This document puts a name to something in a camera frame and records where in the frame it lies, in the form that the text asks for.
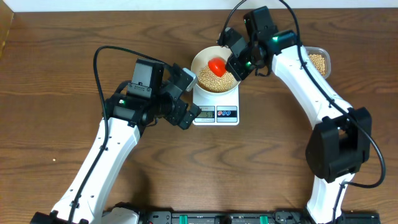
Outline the red plastic measuring scoop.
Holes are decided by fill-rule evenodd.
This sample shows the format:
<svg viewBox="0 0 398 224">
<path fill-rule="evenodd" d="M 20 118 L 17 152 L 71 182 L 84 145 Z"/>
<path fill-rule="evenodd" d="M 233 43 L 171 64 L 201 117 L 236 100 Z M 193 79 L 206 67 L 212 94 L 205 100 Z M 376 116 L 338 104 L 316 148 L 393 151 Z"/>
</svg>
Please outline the red plastic measuring scoop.
<svg viewBox="0 0 398 224">
<path fill-rule="evenodd" d="M 226 73 L 225 61 L 222 58 L 213 58 L 208 61 L 209 69 L 217 76 L 222 77 Z"/>
</svg>

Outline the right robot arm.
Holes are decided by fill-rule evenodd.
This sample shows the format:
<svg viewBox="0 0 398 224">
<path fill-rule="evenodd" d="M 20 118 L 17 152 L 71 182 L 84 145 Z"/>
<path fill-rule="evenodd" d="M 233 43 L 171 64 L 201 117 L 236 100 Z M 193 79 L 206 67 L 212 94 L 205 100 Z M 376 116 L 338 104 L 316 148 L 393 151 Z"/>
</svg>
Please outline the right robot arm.
<svg viewBox="0 0 398 224">
<path fill-rule="evenodd" d="M 303 108 L 312 126 L 305 157 L 315 179 L 306 211 L 312 223 L 342 222 L 346 187 L 368 161 L 371 115 L 342 99 L 310 61 L 299 30 L 279 31 L 267 7 L 244 15 L 249 36 L 224 26 L 218 45 L 231 50 L 226 69 L 243 81 L 267 68 L 282 80 Z"/>
</svg>

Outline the white digital kitchen scale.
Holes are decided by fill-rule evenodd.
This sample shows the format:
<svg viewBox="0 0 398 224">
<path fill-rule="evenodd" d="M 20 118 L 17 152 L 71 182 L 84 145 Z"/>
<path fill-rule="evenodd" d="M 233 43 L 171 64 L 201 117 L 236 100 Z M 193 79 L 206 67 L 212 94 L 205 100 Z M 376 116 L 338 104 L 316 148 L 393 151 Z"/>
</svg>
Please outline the white digital kitchen scale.
<svg viewBox="0 0 398 224">
<path fill-rule="evenodd" d="M 239 88 L 213 93 L 196 85 L 193 88 L 193 103 L 201 113 L 194 119 L 197 126 L 237 126 L 239 124 Z"/>
</svg>

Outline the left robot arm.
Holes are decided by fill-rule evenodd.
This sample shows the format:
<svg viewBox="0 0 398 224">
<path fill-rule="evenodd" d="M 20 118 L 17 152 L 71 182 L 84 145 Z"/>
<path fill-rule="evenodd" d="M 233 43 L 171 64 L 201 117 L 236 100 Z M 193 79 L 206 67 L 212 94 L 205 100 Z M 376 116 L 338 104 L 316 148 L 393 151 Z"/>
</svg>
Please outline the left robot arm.
<svg viewBox="0 0 398 224">
<path fill-rule="evenodd" d="M 103 119 L 96 139 L 63 197 L 49 214 L 36 212 L 32 223 L 140 223 L 133 209 L 105 203 L 124 161 L 144 130 L 163 118 L 182 130 L 200 114 L 197 105 L 181 100 L 197 82 L 197 76 L 156 60 L 138 59 L 132 80 L 120 83 L 103 102 Z"/>
</svg>

